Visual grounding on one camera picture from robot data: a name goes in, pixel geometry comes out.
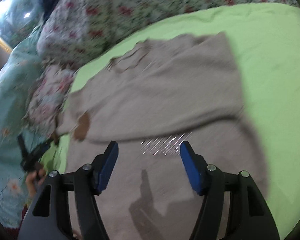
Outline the person's left hand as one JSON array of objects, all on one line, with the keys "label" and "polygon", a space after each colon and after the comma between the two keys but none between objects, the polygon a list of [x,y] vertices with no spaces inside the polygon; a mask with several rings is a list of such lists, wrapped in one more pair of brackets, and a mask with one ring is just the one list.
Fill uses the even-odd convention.
[{"label": "person's left hand", "polygon": [[42,185],[45,178],[46,171],[43,168],[39,171],[32,171],[27,175],[25,183],[30,198],[33,198],[36,195],[38,187]]}]

